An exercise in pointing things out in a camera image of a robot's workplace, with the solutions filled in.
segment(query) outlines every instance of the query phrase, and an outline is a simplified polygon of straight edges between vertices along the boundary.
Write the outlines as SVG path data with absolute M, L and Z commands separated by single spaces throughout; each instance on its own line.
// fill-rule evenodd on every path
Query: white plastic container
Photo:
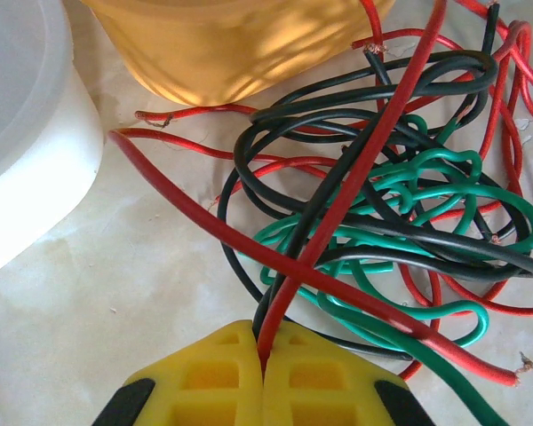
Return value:
M 85 196 L 103 147 L 60 0 L 0 0 L 0 268 Z

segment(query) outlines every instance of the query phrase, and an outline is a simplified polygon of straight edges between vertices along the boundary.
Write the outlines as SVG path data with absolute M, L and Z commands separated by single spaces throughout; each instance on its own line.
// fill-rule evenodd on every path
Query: white container lid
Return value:
M 0 0 L 0 175 L 50 120 L 72 52 L 59 0 Z

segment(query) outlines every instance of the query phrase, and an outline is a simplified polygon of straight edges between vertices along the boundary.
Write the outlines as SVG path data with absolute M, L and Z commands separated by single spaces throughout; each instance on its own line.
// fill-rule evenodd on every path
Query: yellow container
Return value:
M 359 0 L 83 0 L 136 79 L 188 105 L 235 102 L 370 35 Z M 381 18 L 394 0 L 375 0 Z

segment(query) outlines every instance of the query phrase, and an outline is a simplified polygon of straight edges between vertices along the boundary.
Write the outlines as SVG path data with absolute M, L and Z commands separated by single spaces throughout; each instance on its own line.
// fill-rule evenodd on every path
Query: black rubber grip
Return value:
M 395 426 L 434 426 L 410 390 L 386 380 L 375 382 L 375 389 Z
M 133 426 L 156 383 L 140 379 L 119 389 L 92 426 Z

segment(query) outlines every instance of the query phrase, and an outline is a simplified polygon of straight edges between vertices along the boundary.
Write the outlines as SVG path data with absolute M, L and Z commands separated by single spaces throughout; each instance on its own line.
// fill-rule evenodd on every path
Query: white table surface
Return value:
M 76 67 L 106 130 L 139 124 L 133 117 L 136 109 L 180 108 L 137 84 L 87 8 L 76 0 L 65 3 L 74 32 Z M 505 21 L 533 24 L 533 0 L 502 3 Z M 422 27 L 431 4 L 432 0 L 399 0 L 386 29 Z M 481 32 L 481 20 L 450 3 L 444 35 L 478 48 Z M 389 59 L 414 41 L 390 42 Z M 305 83 L 364 64 L 359 52 L 350 51 L 245 103 L 267 106 Z M 440 122 L 449 111 L 448 105 L 436 106 L 423 114 Z M 515 118 L 528 117 L 521 105 Z M 486 118 L 487 112 L 455 135 L 450 146 L 477 149 Z M 173 122 L 168 131 L 230 149 L 246 125 L 246 119 L 236 114 L 211 114 Z M 521 135 L 526 140 L 521 182 L 525 198 L 533 202 L 533 122 Z M 162 143 L 141 145 L 174 182 L 206 207 L 231 170 L 228 162 Z M 278 148 L 286 154 L 304 148 L 292 149 Z M 500 164 L 496 149 L 485 170 L 504 183 Z M 298 184 L 287 189 L 300 193 Z M 268 223 L 242 194 L 234 197 L 231 211 L 231 222 L 249 235 Z M 259 270 L 253 262 L 245 265 L 253 273 Z M 380 278 L 379 286 L 397 301 L 411 300 L 396 273 Z M 512 280 L 498 301 L 533 306 L 533 280 Z M 255 307 L 219 243 L 169 205 L 108 144 L 99 176 L 83 202 L 0 271 L 0 425 L 91 424 L 131 373 L 231 321 L 251 318 Z M 295 304 L 292 312 L 308 325 L 349 335 L 305 304 Z M 472 319 L 444 322 L 442 331 L 453 336 L 462 327 L 473 327 Z M 470 350 L 499 366 L 519 367 L 519 351 L 533 359 L 533 319 L 493 313 L 488 334 Z M 379 362 L 395 372 L 404 367 L 401 362 Z M 533 425 L 533 372 L 524 375 L 517 388 L 466 376 L 511 424 Z M 476 424 L 454 393 L 427 369 L 410 380 L 410 387 L 439 426 Z

